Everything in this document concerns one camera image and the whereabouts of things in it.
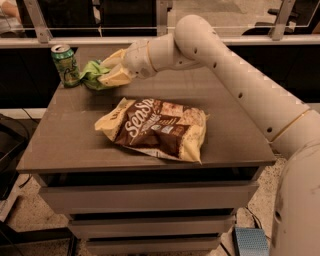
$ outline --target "aluminum can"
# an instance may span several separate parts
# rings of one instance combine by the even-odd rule
[[[77,86],[80,83],[79,68],[70,46],[67,44],[53,46],[51,56],[64,87]]]

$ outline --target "green cloth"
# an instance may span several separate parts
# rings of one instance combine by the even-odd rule
[[[107,74],[110,72],[110,68],[100,66],[100,62],[97,60],[91,60],[84,67],[83,71],[80,73],[80,80],[84,83],[88,88],[93,90],[104,90],[112,87],[107,87],[99,82],[97,79],[99,76],[103,74]]]

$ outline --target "cart drawer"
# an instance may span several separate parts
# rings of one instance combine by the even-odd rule
[[[177,238],[159,240],[121,240],[87,242],[87,249],[94,255],[143,254],[152,252],[213,250],[219,246],[220,238]]]
[[[69,229],[81,239],[212,234],[228,232],[234,216],[134,218],[71,221]]]
[[[44,187],[39,194],[61,214],[143,212],[247,205],[258,183],[199,182],[90,187]]]

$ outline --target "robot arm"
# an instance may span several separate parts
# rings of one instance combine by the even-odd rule
[[[232,52],[196,15],[181,19],[174,35],[134,43],[117,65],[130,78],[165,69],[209,68],[270,146],[289,159],[275,203],[271,255],[318,254],[320,114]]]

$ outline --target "brown bag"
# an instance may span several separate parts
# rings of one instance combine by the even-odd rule
[[[201,162],[206,120],[198,108],[156,99],[123,98],[96,122],[95,129],[118,145],[154,157]]]

